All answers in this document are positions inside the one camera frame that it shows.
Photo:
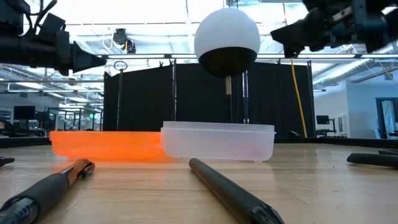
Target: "wooden table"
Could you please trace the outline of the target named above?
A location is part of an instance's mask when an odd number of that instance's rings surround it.
[[[286,223],[397,223],[398,170],[352,165],[363,147],[278,144],[269,162],[205,161],[273,206]],[[0,149],[0,203],[70,162],[48,146]],[[187,160],[97,162],[40,223],[236,223]]]

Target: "black curtain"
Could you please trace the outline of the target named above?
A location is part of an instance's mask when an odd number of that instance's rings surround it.
[[[224,78],[214,77],[192,63],[177,64],[176,81],[177,121],[230,123]],[[233,122],[242,123],[242,110],[238,109],[242,105],[242,77],[233,78],[231,83]]]
[[[104,131],[116,130],[118,81],[119,75],[105,79]],[[171,66],[124,73],[120,131],[160,131],[172,120],[172,107]]]
[[[103,130],[116,131],[118,117],[119,76],[104,74],[104,115]]]
[[[313,93],[306,66],[295,66],[308,137],[315,136]],[[248,71],[249,119],[251,124],[272,124],[276,137],[289,131],[304,136],[291,65],[255,63]]]

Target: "white plastic container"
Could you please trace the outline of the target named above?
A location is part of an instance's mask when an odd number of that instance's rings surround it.
[[[162,142],[175,158],[267,161],[274,149],[274,127],[260,124],[164,122]]]

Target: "white sphere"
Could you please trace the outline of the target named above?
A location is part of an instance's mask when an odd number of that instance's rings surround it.
[[[243,47],[260,50],[260,33],[256,23],[243,11],[233,8],[220,9],[208,15],[195,34],[195,54],[223,47]]]

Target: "orange tray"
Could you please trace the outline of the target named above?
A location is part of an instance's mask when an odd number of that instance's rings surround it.
[[[157,132],[52,131],[52,150],[58,156],[113,161],[167,158]]]

